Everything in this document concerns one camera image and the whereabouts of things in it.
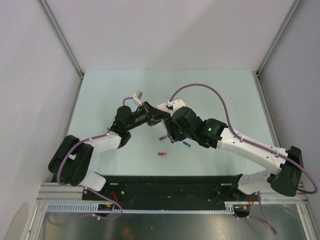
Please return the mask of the white remote control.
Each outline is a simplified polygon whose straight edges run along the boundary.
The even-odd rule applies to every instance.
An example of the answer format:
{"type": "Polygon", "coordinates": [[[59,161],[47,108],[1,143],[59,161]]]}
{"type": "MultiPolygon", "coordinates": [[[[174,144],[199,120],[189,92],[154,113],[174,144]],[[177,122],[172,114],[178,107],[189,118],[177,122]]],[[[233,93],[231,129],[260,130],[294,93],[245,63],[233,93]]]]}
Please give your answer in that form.
{"type": "Polygon", "coordinates": [[[160,111],[163,111],[163,112],[166,112],[166,113],[170,112],[170,110],[167,108],[167,104],[166,103],[161,103],[161,104],[157,105],[156,109],[160,110],[160,111]]]}

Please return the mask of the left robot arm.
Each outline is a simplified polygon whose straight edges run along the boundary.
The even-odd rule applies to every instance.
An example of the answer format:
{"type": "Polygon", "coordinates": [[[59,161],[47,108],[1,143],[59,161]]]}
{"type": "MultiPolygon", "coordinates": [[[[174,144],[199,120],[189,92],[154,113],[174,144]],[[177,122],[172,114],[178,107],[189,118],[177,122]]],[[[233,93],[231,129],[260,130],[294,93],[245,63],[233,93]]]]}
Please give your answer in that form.
{"type": "Polygon", "coordinates": [[[123,105],[117,109],[106,133],[83,140],[74,135],[66,136],[49,162],[48,170],[56,176],[59,184],[90,187],[98,199],[105,200],[110,196],[111,188],[103,176],[89,171],[92,156],[124,147],[131,138],[130,130],[143,124],[154,126],[170,117],[169,112],[146,101],[136,111],[123,105]]]}

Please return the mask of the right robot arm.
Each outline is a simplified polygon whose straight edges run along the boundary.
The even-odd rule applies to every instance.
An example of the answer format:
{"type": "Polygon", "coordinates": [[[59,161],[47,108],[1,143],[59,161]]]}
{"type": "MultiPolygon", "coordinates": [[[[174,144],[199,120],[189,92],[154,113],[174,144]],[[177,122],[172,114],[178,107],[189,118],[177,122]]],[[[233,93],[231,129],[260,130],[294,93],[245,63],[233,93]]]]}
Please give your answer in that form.
{"type": "Polygon", "coordinates": [[[302,175],[296,165],[303,163],[298,148],[292,146],[286,150],[247,139],[224,122],[213,118],[202,120],[189,107],[175,109],[162,104],[156,108],[169,114],[169,118],[163,120],[163,125],[172,143],[190,139],[204,148],[225,150],[264,168],[260,172],[236,177],[230,188],[235,200],[242,201],[250,194],[268,190],[287,197],[296,195],[302,175]]]}

